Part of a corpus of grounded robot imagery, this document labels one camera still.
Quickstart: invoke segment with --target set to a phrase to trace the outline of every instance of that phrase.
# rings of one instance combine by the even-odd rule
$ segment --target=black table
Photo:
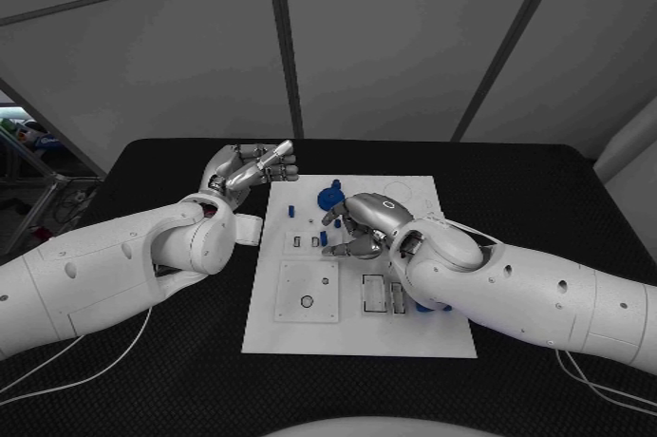
[[[193,193],[208,158],[237,142],[134,142],[83,224]],[[312,140],[293,146],[302,174],[432,175],[448,218],[508,244],[657,283],[652,260],[572,148]],[[263,217],[268,191],[253,190],[239,212]],[[500,435],[655,434],[657,418],[602,401],[566,377],[553,351],[474,323],[476,360],[240,354],[257,254],[257,248],[236,246],[221,273],[154,307],[132,352],[93,382],[0,408],[2,433],[256,436],[318,419],[386,415]],[[7,396],[98,372],[123,351],[144,316],[89,335]],[[4,361],[1,385],[66,344]],[[579,359],[592,381],[657,399],[655,377],[613,361]]]

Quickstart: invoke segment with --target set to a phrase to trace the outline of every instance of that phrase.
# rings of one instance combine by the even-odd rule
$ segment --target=robotic hand
[[[466,234],[482,235],[476,230],[433,216],[413,219],[380,195],[347,198],[322,224],[338,216],[355,239],[322,254],[368,259],[386,245],[404,291],[422,306],[449,304],[524,342],[657,374],[657,287],[492,237],[481,246]]]
[[[291,142],[226,146],[198,193],[51,238],[0,267],[0,360],[115,325],[219,273],[262,220],[233,213],[253,185],[296,181]]]

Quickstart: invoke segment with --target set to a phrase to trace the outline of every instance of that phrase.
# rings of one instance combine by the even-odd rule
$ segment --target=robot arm
[[[338,215],[373,223],[361,237],[381,234],[378,245],[390,247],[391,267],[420,305],[449,304],[524,342],[603,356],[657,374],[652,286],[500,242],[478,246],[465,227],[435,217],[410,219],[400,204],[378,195],[347,199],[324,223]],[[327,247],[324,255],[367,257],[353,252],[358,239]]]
[[[240,148],[260,156],[242,160]],[[234,243],[260,238],[260,219],[233,209],[252,185],[298,179],[289,154],[289,142],[224,147],[198,193],[54,237],[0,268],[0,359],[108,328],[219,273]]]

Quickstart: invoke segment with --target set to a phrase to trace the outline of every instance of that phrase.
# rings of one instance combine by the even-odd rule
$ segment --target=white board
[[[273,182],[242,352],[476,358],[468,319],[461,313],[420,313],[406,295],[404,313],[393,314],[387,255],[374,260],[329,258],[319,256],[319,247],[311,245],[298,253],[288,246],[293,236],[302,236],[302,249],[304,241],[321,230],[327,232],[331,245],[341,240],[350,241],[342,226],[335,228],[331,224],[324,228],[319,224],[325,213],[317,206],[317,194],[329,187],[332,179],[341,181],[347,197],[378,193],[402,202],[416,218],[429,212],[442,216],[429,176],[301,176],[298,182]],[[289,205],[293,205],[293,218],[288,216]],[[276,321],[281,268],[291,262],[304,261],[317,273],[317,264],[338,265],[338,308],[332,313],[337,321]],[[383,276],[384,313],[363,312],[363,275]],[[299,299],[296,301],[295,311],[302,312]]]

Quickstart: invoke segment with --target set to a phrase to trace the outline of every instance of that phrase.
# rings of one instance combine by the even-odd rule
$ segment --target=small blue component
[[[321,210],[329,211],[331,207],[344,200],[342,185],[338,180],[332,181],[329,188],[324,188],[317,195],[317,204]]]
[[[414,308],[417,309],[417,312],[433,312],[432,309],[427,309],[425,306],[420,306],[417,303],[414,303]]]

